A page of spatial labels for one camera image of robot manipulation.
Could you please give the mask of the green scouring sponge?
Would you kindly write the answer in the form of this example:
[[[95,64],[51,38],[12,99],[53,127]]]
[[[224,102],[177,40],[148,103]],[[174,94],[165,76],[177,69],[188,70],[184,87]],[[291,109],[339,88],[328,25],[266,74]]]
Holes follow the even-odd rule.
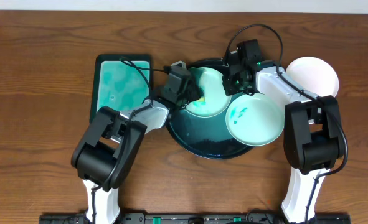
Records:
[[[193,101],[193,103],[195,104],[204,104],[205,103],[205,97],[201,97],[196,101]]]

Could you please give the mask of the mint green plate top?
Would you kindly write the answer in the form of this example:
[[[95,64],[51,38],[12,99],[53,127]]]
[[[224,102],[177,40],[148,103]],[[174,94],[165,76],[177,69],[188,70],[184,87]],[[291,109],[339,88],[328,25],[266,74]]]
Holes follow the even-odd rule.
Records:
[[[231,100],[231,96],[227,96],[223,88],[223,75],[218,70],[207,67],[190,68],[189,71],[203,91],[205,103],[192,102],[186,106],[186,111],[201,118],[213,117],[223,112]]]

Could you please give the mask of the white plate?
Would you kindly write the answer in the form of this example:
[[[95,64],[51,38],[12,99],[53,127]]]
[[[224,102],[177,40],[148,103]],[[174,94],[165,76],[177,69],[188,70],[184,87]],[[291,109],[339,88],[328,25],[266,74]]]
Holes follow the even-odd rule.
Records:
[[[338,75],[330,64],[320,58],[297,58],[288,65],[286,74],[305,90],[319,96],[336,96],[338,94]]]

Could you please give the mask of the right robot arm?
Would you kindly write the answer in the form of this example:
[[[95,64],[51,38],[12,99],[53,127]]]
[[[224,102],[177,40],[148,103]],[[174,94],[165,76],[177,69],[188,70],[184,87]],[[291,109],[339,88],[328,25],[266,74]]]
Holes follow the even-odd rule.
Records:
[[[230,104],[225,117],[229,133],[249,146],[262,146],[283,135],[291,175],[281,211],[287,223],[314,221],[324,178],[339,172],[337,159],[348,157],[335,70],[316,57],[300,57],[282,68],[260,53],[243,50],[230,52],[227,63],[226,94],[254,91]]]

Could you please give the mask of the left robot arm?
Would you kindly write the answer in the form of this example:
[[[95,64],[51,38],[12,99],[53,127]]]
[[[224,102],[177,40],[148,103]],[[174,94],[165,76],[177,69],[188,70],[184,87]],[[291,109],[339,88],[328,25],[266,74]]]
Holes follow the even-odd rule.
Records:
[[[178,90],[164,85],[131,110],[100,108],[71,157],[88,194],[89,223],[114,223],[120,215],[118,189],[125,181],[144,136],[163,127],[171,112],[204,99],[201,87],[191,83]]]

